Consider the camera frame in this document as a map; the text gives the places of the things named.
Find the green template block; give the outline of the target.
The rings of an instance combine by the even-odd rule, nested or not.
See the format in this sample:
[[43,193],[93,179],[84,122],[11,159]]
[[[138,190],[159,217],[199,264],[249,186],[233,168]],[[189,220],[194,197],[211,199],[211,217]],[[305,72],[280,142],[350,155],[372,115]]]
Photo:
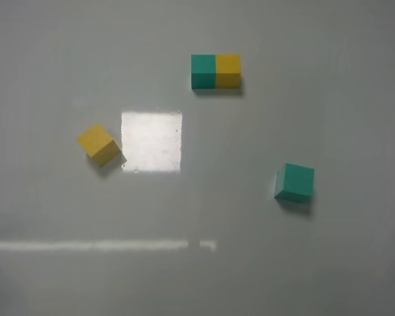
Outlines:
[[193,90],[215,89],[215,55],[191,55],[191,86]]

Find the yellow template block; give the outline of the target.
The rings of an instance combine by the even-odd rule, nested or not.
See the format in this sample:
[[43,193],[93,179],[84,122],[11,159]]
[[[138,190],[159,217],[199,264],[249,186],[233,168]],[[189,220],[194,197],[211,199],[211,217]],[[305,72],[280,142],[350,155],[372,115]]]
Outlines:
[[215,55],[216,89],[239,89],[241,84],[240,56],[237,54]]

